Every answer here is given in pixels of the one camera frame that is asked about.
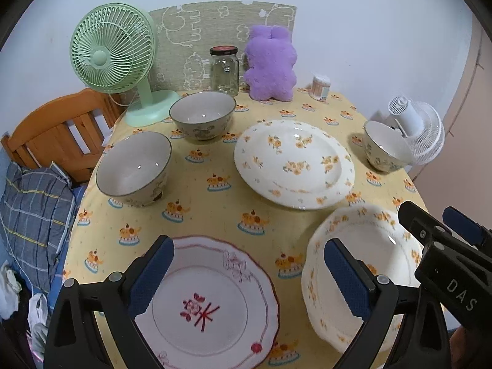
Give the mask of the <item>scalloped orange flower plate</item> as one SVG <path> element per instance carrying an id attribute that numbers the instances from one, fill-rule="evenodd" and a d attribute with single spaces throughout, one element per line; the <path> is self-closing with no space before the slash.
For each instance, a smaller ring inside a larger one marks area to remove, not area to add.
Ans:
<path id="1" fill-rule="evenodd" d="M 396 286 L 416 288 L 422 255 L 396 212 L 369 203 L 336 209 L 311 236 L 301 275 L 315 333 L 345 352 L 370 314 L 366 283 L 384 276 Z"/>

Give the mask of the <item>large floral ceramic bowl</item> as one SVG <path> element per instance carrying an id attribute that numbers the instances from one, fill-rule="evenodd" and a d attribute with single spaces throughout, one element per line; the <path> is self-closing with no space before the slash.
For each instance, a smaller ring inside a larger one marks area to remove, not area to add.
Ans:
<path id="1" fill-rule="evenodd" d="M 400 131 L 376 121 L 363 125 L 363 148 L 373 168 L 392 173 L 413 162 L 413 154 Z"/>

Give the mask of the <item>red patterned white plate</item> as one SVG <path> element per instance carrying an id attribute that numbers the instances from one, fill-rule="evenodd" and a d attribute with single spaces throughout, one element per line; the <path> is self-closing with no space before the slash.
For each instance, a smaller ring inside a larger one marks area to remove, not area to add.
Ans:
<path id="1" fill-rule="evenodd" d="M 165 368 L 255 368 L 279 330 L 269 276 L 246 252 L 208 236 L 173 240 L 174 257 L 135 322 Z"/>

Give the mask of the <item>floral bowl table edge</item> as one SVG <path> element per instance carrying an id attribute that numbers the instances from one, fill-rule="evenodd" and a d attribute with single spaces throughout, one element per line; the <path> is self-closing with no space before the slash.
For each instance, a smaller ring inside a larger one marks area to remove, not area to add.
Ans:
<path id="1" fill-rule="evenodd" d="M 117 142 L 98 164 L 97 188 L 123 205 L 150 205 L 164 191 L 172 152 L 172 143 L 160 133 L 142 132 L 126 137 Z"/>

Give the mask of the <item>beige cabinet door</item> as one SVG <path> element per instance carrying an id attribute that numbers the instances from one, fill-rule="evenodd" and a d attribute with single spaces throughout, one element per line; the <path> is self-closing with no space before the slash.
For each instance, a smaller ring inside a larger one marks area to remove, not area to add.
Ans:
<path id="1" fill-rule="evenodd" d="M 458 208 L 491 226 L 491 40 L 476 17 L 465 70 L 447 114 L 445 143 L 429 164 L 410 177 L 429 212 Z"/>

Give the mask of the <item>white crumpled cloth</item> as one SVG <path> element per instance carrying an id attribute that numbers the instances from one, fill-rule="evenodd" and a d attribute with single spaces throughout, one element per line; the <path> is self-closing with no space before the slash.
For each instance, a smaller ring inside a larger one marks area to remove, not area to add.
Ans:
<path id="1" fill-rule="evenodd" d="M 5 261 L 0 272 L 0 316 L 8 320 L 18 310 L 22 290 L 21 284 L 16 279 L 15 273 Z"/>

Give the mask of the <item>white desk fan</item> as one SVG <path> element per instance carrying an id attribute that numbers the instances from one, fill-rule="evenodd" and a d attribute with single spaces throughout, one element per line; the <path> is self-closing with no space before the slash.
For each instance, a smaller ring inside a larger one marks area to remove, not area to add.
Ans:
<path id="1" fill-rule="evenodd" d="M 445 130 L 434 107 L 398 96 L 389 102 L 388 110 L 413 154 L 411 165 L 424 166 L 436 159 L 444 146 Z"/>

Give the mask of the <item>blue plaid bedding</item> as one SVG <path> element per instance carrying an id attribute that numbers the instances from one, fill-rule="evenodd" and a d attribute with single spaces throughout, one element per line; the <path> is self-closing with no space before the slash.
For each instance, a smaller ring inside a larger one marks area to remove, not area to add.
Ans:
<path id="1" fill-rule="evenodd" d="M 56 164 L 27 169 L 11 162 L 1 180 L 1 251 L 31 294 L 54 310 L 71 230 L 86 186 L 74 188 Z"/>

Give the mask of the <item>yellow cartoon tablecloth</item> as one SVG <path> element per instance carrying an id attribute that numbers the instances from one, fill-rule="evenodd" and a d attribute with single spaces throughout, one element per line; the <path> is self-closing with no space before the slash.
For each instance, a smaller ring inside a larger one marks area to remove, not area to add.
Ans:
<path id="1" fill-rule="evenodd" d="M 233 150 L 239 136 L 257 122 L 293 119 L 335 137 L 355 165 L 352 191 L 342 204 L 368 202 L 396 211 L 406 200 L 423 202 L 405 170 L 378 174 L 363 150 L 364 116 L 339 93 L 317 102 L 298 90 L 291 102 L 256 102 L 246 93 L 228 133 L 211 142 L 186 139 L 170 119 L 152 130 L 171 139 L 171 177 L 158 202 L 145 208 L 111 202 L 90 183 L 74 223 L 63 275 L 98 282 L 124 271 L 160 235 L 206 235 L 247 252 L 269 275 L 279 300 L 279 332 L 266 368 L 331 368 L 339 353 L 311 327 L 301 292 L 308 240 L 328 209 L 301 212 L 279 206 L 252 190 L 239 176 Z"/>

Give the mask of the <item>orange wooden chair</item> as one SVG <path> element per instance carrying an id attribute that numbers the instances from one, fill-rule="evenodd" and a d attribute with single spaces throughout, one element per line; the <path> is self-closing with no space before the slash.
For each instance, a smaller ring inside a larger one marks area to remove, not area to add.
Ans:
<path id="1" fill-rule="evenodd" d="M 25 168 L 47 168 L 56 163 L 75 182 L 88 182 L 103 155 L 103 131 L 97 125 L 99 110 L 109 127 L 122 115 L 120 97 L 90 88 L 47 102 L 28 114 L 2 147 L 13 162 Z"/>

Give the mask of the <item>cotton swab container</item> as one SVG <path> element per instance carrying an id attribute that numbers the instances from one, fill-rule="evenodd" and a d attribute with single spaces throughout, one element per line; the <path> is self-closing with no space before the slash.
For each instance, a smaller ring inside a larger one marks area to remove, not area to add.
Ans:
<path id="1" fill-rule="evenodd" d="M 325 102 L 328 97 L 330 87 L 331 81 L 328 76 L 314 74 L 309 95 L 319 102 Z"/>

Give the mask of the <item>purple plush toy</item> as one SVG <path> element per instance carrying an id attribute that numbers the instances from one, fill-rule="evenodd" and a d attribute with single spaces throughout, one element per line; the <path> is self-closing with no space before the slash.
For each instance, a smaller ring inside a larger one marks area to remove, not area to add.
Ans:
<path id="1" fill-rule="evenodd" d="M 294 72 L 297 53 L 288 28 L 254 25 L 250 28 L 245 54 L 248 69 L 244 80 L 253 100 L 273 98 L 289 102 L 293 99 L 297 82 Z"/>

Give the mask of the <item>glass jar black lid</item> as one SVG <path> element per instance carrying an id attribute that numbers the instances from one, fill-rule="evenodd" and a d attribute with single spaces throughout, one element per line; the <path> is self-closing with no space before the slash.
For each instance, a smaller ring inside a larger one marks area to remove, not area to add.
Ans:
<path id="1" fill-rule="evenodd" d="M 211 90 L 226 93 L 231 97 L 239 94 L 238 48 L 231 45 L 210 48 L 210 84 Z"/>

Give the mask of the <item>green desk fan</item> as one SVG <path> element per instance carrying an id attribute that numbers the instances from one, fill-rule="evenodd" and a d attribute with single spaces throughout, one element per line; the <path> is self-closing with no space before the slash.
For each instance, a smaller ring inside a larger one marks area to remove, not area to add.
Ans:
<path id="1" fill-rule="evenodd" d="M 149 13 L 124 2 L 97 6 L 73 32 L 69 56 L 74 73 L 89 88 L 105 94 L 137 90 L 124 115 L 132 127 L 146 127 L 169 116 L 179 96 L 152 91 L 149 74 L 158 53 L 158 35 Z"/>

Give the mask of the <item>green elephant pattern cloth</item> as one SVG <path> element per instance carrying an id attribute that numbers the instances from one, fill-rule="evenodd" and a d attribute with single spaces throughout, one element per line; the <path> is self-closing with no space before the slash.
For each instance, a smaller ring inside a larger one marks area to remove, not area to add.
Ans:
<path id="1" fill-rule="evenodd" d="M 210 1 L 160 8 L 150 13 L 158 54 L 149 74 L 151 89 L 196 92 L 210 87 L 210 48 L 238 48 L 239 71 L 253 25 L 294 28 L 297 8 L 277 2 Z"/>

